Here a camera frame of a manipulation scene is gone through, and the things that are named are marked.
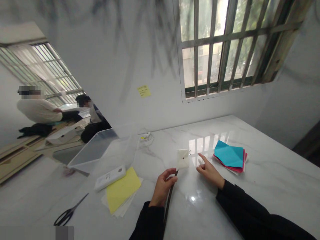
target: stack of paper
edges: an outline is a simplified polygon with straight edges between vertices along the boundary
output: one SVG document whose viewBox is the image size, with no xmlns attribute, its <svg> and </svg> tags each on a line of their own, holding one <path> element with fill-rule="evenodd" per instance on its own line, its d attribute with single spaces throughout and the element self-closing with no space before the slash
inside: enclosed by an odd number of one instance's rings
<svg viewBox="0 0 320 240">
<path fill-rule="evenodd" d="M 142 181 L 143 179 L 138 178 L 133 167 L 129 168 L 126 176 L 106 188 L 106 195 L 101 199 L 102 204 L 109 208 L 113 216 L 123 217 Z"/>
<path fill-rule="evenodd" d="M 242 147 L 229 146 L 218 141 L 213 156 L 228 170 L 238 175 L 245 171 L 248 154 Z"/>
</svg>

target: sticky note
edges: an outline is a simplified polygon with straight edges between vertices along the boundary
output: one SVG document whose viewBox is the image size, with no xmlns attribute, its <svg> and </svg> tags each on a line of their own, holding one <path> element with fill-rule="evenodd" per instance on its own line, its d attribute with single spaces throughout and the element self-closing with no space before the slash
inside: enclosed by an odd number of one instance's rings
<svg viewBox="0 0 320 240">
<path fill-rule="evenodd" d="M 147 85 L 144 85 L 142 87 L 138 87 L 137 89 L 138 89 L 138 92 L 140 93 L 140 96 L 142 98 L 151 96 L 151 92 L 150 92 L 150 90 L 149 90 Z"/>
<path fill-rule="evenodd" d="M 110 184 L 107 187 L 107 200 L 110 213 L 113 214 L 140 186 L 141 182 L 133 167 L 127 170 L 126 176 Z"/>
<path fill-rule="evenodd" d="M 243 166 L 243 148 L 233 147 L 228 144 L 218 141 L 214 155 L 217 156 L 224 165 L 229 167 L 242 167 Z"/>
</svg>

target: red paper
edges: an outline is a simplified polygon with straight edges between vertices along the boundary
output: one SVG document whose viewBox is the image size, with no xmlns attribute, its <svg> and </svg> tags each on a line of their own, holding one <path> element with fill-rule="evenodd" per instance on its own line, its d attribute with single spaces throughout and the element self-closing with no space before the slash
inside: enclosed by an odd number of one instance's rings
<svg viewBox="0 0 320 240">
<path fill-rule="evenodd" d="M 230 169 L 230 170 L 232 170 L 232 171 L 235 171 L 235 172 L 238 172 L 238 173 L 242 173 L 242 172 L 243 172 L 243 168 L 244 168 L 244 164 L 246 163 L 246 159 L 247 159 L 248 154 L 246 153 L 245 150 L 243 150 L 243 165 L 242 165 L 242 168 L 226 166 L 226 165 L 223 164 L 223 162 L 221 162 L 221 160 L 220 160 L 218 157 L 216 157 L 214 154 L 213 154 L 213 156 L 214 156 L 214 157 L 218 160 L 218 162 L 219 162 L 221 165 L 223 165 L 225 168 L 228 168 L 228 169 Z"/>
</svg>

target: blue paper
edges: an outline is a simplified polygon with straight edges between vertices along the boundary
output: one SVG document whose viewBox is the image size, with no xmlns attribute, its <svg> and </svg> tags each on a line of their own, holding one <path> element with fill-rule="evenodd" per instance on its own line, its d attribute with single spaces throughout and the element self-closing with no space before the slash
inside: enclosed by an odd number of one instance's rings
<svg viewBox="0 0 320 240">
<path fill-rule="evenodd" d="M 214 155 L 228 167 L 243 167 L 243 148 L 233 147 L 228 144 L 218 141 Z"/>
</svg>

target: yellow paper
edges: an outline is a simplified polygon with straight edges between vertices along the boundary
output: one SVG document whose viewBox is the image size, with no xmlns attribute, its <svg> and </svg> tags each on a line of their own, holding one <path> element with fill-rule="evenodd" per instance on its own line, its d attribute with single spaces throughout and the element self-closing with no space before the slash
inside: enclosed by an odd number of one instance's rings
<svg viewBox="0 0 320 240">
<path fill-rule="evenodd" d="M 133 167 L 127 170 L 123 178 L 110 184 L 107 187 L 107 200 L 110 213 L 113 214 L 140 186 L 141 182 Z"/>
<path fill-rule="evenodd" d="M 138 91 L 139 91 L 139 93 L 140 93 L 140 96 L 141 96 L 142 98 L 151 96 L 151 92 L 150 92 L 150 90 L 149 90 L 149 88 L 148 88 L 147 85 L 144 85 L 144 86 L 142 86 L 142 87 L 138 87 L 137 89 L 138 89 Z"/>
</svg>

